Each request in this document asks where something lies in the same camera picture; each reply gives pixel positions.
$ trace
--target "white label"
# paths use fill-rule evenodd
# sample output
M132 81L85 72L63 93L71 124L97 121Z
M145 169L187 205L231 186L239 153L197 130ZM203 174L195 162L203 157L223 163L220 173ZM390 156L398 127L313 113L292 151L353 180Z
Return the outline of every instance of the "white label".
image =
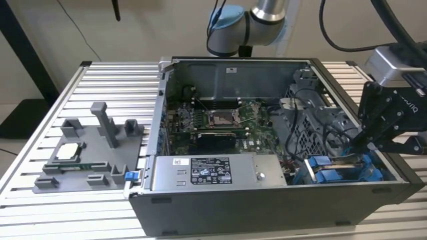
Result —
M236 72L237 72L237 68L236 67L227 67L225 68L225 73L235 74Z
M173 165L188 165L189 158L173 158Z

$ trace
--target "blue latch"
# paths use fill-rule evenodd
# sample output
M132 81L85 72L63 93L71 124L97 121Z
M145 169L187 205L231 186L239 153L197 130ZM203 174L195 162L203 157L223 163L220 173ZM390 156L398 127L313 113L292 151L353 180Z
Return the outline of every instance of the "blue latch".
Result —
M136 182L139 179L140 179L140 171L128 171L124 174L125 181Z

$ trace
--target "screw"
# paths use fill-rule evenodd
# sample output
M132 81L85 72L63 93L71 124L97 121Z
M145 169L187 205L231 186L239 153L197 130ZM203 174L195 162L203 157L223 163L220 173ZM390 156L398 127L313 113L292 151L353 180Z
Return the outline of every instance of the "screw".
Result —
M264 173L257 172L257 173L256 173L256 180L257 180L257 181L263 181L263 180L264 180L264 178L265 178Z
M418 93L418 95L423 98L423 97L426 97L426 93L424 93L424 91L420 89L420 88L418 88L416 90L415 90L415 92Z

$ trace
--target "power cable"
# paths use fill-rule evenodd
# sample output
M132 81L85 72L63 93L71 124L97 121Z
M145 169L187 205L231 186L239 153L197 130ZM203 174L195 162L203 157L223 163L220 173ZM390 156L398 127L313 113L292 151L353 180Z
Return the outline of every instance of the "power cable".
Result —
M416 63L427 71L427 53L420 49L416 42L411 38L407 30L402 26L396 15L386 0L371 0L376 13L398 43L411 53Z
M374 46L364 46L364 47L356 47L356 48L347 48L347 47L340 47L335 44L335 42L331 40L327 30L325 30L325 25L324 25L324 21L323 21L323 15L324 15L324 8L325 8L325 2L327 0L321 0L320 2L320 9L319 9L319 26L320 26L320 31L321 31L321 35L324 37L324 40L327 41L327 43L331 45L332 48L335 48L336 50L341 51L341 52L347 52L347 53L353 53L353 52L364 52L364 51L370 51L374 50L378 47L382 46L391 46L395 43L386 43L386 44L379 44L379 45L374 45Z
M215 7L213 7L213 10L212 10L212 13L211 13L211 19L208 21L208 25L207 25L207 39L205 39L205 49L209 49L209 39L211 39L211 36L212 36L212 33L213 33L213 26L215 24L219 22L219 19L220 19L220 16L221 16L221 13L223 13L223 8L224 8L224 5L225 5L225 2L227 0L224 0L221 2L221 5L215 13L215 16L213 16L213 19L212 19L212 15L213 15L213 12L215 12L215 9L217 7L217 3L219 1L216 0L215 2Z
M95 53L95 55L96 55L96 57L97 57L99 61L101 62L103 60L101 60L101 58L100 58L99 54L96 53L96 51L93 50L93 48L91 47L91 45L89 45L89 43L88 43L88 40L87 40L87 38L85 38L85 35L83 34L83 32L81 32L81 30L80 30L80 28L79 28L79 26L77 26L77 24L76 24L76 22L75 22L73 18L69 16L69 14L68 14L68 12L67 12L67 10L65 10L65 8L64 8L64 6L63 6L63 4L61 4L60 0L56 0L56 2L57 2L57 4L60 5L60 8L63 9L63 11L64 11L65 15L68 16L68 18L69 18L69 20L71 20L72 24L73 24L73 25L75 25L75 27L77 28L79 33L80 33L80 35L81 35L81 37L83 37L83 40L84 40L84 42L85 42L85 45L87 45L87 46L88 46L88 48L92 50L92 52Z
M17 156L17 153L11 152L11 151L8 151L8 150L5 150L5 149L3 149L3 148L0 148L0 151L5 152L5 153L8 153L8 154L12 154L12 155L15 155L15 156Z
M219 5L219 0L215 1L215 6L213 6L213 10L211 12L211 16L208 17L208 24L207 24L207 28L205 28L205 36L209 36L209 27L211 27L211 23L212 23L212 17L213 17L213 13L215 13L215 9Z

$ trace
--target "sticker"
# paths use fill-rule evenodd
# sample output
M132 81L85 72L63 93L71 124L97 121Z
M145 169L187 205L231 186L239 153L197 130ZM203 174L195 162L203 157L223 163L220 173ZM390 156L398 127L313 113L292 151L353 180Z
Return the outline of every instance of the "sticker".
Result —
M232 169L228 157L197 157L191 159L191 183L231 184Z
M235 74L237 72L237 68L236 67L227 67L225 68L225 73L227 74Z
M188 165L189 158L173 158L173 165Z

